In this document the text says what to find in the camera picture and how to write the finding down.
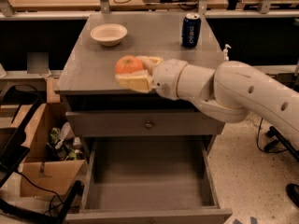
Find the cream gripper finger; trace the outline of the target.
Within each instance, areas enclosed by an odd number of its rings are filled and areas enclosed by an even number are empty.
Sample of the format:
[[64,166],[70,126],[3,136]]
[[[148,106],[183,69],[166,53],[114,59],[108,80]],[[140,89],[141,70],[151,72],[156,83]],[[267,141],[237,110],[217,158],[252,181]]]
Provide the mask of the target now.
[[160,57],[150,56],[137,56],[137,59],[142,62],[150,74],[152,74],[153,70],[163,61]]
[[121,87],[127,90],[149,93],[152,90],[153,78],[147,70],[115,76]]

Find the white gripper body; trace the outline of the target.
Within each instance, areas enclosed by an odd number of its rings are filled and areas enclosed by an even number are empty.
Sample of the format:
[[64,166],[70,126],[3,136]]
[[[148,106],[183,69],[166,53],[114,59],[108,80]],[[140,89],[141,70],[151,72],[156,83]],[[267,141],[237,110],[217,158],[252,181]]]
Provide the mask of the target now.
[[178,80],[187,62],[171,59],[161,62],[153,70],[153,81],[156,92],[163,98],[177,100]]

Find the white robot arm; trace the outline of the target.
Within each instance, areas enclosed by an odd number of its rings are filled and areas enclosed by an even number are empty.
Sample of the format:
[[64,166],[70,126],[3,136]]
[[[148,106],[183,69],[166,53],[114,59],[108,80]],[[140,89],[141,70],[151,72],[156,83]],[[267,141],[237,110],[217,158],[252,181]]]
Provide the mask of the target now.
[[124,56],[115,79],[125,89],[184,100],[213,119],[237,123],[252,111],[299,145],[299,93],[254,67],[225,61],[216,69],[186,61]]

